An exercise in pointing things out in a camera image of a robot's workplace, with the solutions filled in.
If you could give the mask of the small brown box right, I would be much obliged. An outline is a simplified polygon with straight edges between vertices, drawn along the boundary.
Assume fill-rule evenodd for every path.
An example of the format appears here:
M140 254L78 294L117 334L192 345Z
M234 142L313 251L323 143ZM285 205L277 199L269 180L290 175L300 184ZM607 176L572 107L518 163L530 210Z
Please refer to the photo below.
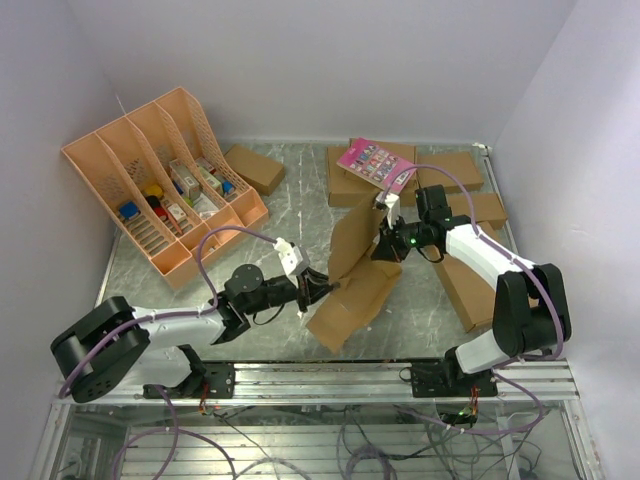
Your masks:
M463 194L447 195L446 198L454 215L471 216L469 203ZM504 227L508 216L496 193L471 193L470 198L478 223L487 222L494 230Z

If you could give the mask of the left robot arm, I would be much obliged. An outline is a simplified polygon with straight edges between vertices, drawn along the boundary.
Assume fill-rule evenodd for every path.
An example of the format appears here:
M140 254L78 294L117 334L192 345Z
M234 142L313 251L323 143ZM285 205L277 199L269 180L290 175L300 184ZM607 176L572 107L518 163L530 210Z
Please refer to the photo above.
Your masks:
M296 303L306 312L338 286L312 268L267 279L243 264L201 307L154 310L110 297L52 341L64 377L59 396L83 404L120 387L158 385L173 397L193 397L211 384L198 349L235 340L263 311Z

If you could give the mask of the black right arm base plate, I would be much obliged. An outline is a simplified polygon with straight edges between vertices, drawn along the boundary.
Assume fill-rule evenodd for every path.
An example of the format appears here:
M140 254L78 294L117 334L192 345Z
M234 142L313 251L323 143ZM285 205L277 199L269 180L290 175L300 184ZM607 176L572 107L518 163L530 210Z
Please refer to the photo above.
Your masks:
M466 374L453 361L424 359L409 367L414 398L470 397L476 387L479 397L495 397L497 386L489 370Z

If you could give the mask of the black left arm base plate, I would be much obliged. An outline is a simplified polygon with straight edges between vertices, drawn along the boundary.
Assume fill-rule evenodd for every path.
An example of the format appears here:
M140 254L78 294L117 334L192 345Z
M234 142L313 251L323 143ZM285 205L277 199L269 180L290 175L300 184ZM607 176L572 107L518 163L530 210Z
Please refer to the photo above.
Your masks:
M174 399L230 399L234 393L235 368L228 362L196 362L171 368L143 384L144 399L160 399L156 385Z

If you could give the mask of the cardboard box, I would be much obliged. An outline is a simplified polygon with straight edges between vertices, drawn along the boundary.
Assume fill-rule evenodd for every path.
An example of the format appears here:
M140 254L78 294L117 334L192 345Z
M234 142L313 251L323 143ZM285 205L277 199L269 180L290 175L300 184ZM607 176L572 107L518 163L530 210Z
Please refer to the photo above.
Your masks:
M327 267L329 282L338 288L306 324L334 354L379 314L402 274L400 264L371 258L379 225L386 219L386 212L375 206L376 197L365 196L334 226Z

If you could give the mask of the pink children's book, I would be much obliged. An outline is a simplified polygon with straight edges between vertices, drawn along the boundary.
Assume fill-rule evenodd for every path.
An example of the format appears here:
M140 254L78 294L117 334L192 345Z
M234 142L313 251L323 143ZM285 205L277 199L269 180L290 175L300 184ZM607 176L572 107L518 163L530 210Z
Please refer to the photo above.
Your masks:
M413 176L404 170L415 163L416 157L414 146L359 137L350 141L338 158L337 167L381 190L400 195Z

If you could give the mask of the small printed carton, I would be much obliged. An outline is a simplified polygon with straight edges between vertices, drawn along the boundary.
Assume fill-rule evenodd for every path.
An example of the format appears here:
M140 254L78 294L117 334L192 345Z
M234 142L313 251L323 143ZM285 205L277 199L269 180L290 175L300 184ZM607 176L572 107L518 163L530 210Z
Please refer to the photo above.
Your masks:
M171 179L179 186L182 194L195 202L201 195L199 182L192 172L178 159L169 162Z

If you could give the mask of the big brown box front right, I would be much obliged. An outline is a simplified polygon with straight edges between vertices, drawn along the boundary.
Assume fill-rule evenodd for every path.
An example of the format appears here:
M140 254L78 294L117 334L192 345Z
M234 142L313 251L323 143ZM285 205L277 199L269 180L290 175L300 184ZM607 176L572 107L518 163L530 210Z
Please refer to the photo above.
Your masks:
M477 231L471 224L459 225L447 233L444 259L434 265L465 332L491 326L497 276L506 265L478 234L497 245L489 224L477 226Z

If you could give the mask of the small brown box by organizer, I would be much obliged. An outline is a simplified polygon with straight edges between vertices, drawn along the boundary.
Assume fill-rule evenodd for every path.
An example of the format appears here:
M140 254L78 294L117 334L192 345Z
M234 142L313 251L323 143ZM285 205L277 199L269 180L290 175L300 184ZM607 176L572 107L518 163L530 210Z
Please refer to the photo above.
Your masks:
M239 144L233 145L224 158L232 170L264 196L272 195L285 177L282 163Z

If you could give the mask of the blue toy block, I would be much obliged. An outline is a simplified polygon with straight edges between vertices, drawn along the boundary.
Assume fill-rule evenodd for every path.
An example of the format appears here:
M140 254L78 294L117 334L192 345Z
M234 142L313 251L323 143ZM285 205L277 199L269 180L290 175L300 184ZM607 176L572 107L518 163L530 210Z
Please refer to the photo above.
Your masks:
M140 210L133 201L128 201L120 205L117 212L120 220L123 222L133 220L140 215Z

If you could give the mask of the red toy block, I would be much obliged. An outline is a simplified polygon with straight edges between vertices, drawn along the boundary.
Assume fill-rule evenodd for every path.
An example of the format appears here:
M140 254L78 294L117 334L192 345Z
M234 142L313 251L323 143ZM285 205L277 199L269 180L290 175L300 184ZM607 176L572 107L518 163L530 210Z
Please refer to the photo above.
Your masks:
M152 208L153 212L158 216L161 221L166 221L168 219L166 210L161 206L154 206Z

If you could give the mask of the brown box back right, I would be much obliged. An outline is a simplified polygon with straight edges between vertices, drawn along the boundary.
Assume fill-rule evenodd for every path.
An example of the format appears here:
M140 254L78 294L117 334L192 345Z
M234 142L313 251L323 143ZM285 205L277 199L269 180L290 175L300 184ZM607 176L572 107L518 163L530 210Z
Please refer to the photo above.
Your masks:
M418 183L421 187L442 185L447 194L460 193L458 184L442 173L442 170L453 175L467 191L479 191L484 185L484 178L469 152L419 155L417 163L438 167L438 170L419 169L417 171Z

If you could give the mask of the peach plastic file organizer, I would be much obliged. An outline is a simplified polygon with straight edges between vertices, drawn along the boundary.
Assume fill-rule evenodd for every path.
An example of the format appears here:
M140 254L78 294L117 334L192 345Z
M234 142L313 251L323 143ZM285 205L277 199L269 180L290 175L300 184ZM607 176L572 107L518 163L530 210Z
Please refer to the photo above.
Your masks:
M92 193L155 271L174 289L241 240L240 228L269 219L258 192L224 159L200 102L182 87L125 114L62 148ZM180 160L200 184L195 202L171 179ZM144 196L157 184L161 199ZM140 215L123 222L118 207L133 201ZM168 219L153 212L163 207Z

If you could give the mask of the aluminium mounting rail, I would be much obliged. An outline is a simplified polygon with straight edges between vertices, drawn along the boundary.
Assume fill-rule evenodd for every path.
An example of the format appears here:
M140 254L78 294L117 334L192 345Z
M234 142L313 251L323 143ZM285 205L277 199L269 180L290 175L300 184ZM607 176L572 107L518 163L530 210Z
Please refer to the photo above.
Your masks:
M230 399L171 400L180 406L195 405L199 399L214 405L416 404L429 400L463 402L478 396L477 388L473 387L470 397L414 398L410 384L411 363L231 363L236 373ZM482 400L529 401L537 398L546 402L573 400L579 396L573 375L564 361L516 363L492 376L498 394L495 397L478 396Z

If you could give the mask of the yellow toy block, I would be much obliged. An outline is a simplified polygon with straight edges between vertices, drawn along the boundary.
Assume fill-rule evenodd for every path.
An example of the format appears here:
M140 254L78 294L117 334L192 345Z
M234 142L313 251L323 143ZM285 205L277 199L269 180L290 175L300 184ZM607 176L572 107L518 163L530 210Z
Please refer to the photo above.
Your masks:
M151 185L143 190L144 196L155 196L161 199L164 195L164 190L157 184Z

